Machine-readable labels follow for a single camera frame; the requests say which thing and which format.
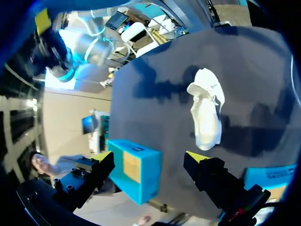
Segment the white chair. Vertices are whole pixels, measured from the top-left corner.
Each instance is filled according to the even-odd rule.
[[[137,52],[128,44],[128,42],[138,35],[142,31],[146,31],[146,33],[150,36],[150,38],[153,40],[152,43],[142,47],[141,49],[137,50]],[[151,35],[151,33],[147,30],[147,28],[140,22],[133,23],[129,28],[127,28],[122,34],[121,39],[128,45],[128,47],[131,49],[131,51],[135,54],[136,57],[140,57],[144,53],[147,53],[148,51],[154,49],[155,47],[159,46],[157,41],[154,39],[154,37]]]

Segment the person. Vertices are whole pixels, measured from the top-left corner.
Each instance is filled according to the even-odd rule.
[[[31,152],[29,160],[34,170],[39,174],[47,174],[54,178],[63,178],[70,173],[72,168],[76,166],[76,160],[82,157],[82,154],[61,156],[55,165],[52,165],[48,158],[39,152]],[[100,191],[94,191],[92,195],[101,193],[117,193],[121,190],[113,183],[110,178],[107,178]]]
[[[133,226],[145,226],[147,222],[151,220],[151,215],[147,214],[143,218],[140,218],[138,224],[133,224]]]
[[[137,224],[133,224],[133,226],[145,226],[146,223],[150,222],[151,220],[151,215],[147,214],[145,215],[143,218],[140,218]],[[166,225],[170,225],[167,223],[163,223],[163,222],[155,222],[154,224],[152,224],[151,226],[166,226]]]

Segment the screw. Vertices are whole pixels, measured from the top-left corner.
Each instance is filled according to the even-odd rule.
[[[72,185],[67,185],[67,191],[72,192],[74,190],[74,187]]]
[[[82,171],[81,175],[84,177],[85,175],[87,175],[87,171]]]

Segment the gray table surface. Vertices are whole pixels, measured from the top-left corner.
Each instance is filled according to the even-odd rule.
[[[116,73],[110,139],[162,151],[156,200],[216,219],[221,211],[194,186],[183,168],[184,153],[217,156],[236,177],[247,167],[294,164],[301,146],[301,110],[292,91],[290,63],[291,52],[280,34],[262,28],[209,29],[175,39]],[[204,67],[215,73],[226,98],[221,144],[206,152],[195,145],[193,98],[186,92]],[[299,92],[300,82],[295,83]]]

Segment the wall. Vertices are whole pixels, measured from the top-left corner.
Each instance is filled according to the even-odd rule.
[[[55,163],[61,155],[89,154],[81,119],[93,109],[109,112],[110,106],[111,88],[100,93],[46,88],[43,123],[50,162]]]

